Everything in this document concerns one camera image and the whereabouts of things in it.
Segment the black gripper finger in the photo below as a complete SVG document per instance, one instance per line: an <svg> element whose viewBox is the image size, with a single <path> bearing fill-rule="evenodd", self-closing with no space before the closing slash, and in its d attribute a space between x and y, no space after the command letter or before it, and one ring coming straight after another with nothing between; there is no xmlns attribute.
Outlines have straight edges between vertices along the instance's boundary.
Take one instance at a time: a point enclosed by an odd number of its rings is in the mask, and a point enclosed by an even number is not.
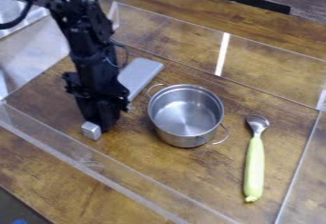
<svg viewBox="0 0 326 224"><path fill-rule="evenodd" d="M99 126L108 132L120 119L121 101L119 99L100 100L97 102Z"/></svg>
<svg viewBox="0 0 326 224"><path fill-rule="evenodd" d="M97 112L96 112L95 101L89 98L83 98L83 97L76 97L75 101L84 119L89 122L96 122Z"/></svg>

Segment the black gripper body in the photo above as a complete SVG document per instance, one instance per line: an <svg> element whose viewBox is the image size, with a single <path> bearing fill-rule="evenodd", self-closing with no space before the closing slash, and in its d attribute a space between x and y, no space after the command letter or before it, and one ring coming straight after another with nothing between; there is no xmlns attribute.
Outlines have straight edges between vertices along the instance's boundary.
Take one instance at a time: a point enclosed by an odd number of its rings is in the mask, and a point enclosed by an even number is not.
<svg viewBox="0 0 326 224"><path fill-rule="evenodd" d="M121 106L127 106L129 91L117 79L120 66L116 50L113 48L101 48L95 52L72 50L69 58L76 72L63 73L67 93L72 94L73 98L89 98L95 103L100 100L119 99Z"/></svg>

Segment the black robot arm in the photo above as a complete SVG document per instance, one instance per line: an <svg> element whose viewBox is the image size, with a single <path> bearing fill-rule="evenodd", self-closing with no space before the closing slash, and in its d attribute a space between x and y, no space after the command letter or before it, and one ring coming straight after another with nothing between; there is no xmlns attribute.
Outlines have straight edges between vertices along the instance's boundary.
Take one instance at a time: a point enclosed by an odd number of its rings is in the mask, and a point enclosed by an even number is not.
<svg viewBox="0 0 326 224"><path fill-rule="evenodd" d="M0 30L15 27L33 6L48 9L68 41L69 59L76 71L65 72L67 93L72 94L84 119L105 132L127 111L129 91L119 82L120 66L112 41L113 24L97 0L17 0L25 4L15 20L0 23Z"/></svg>

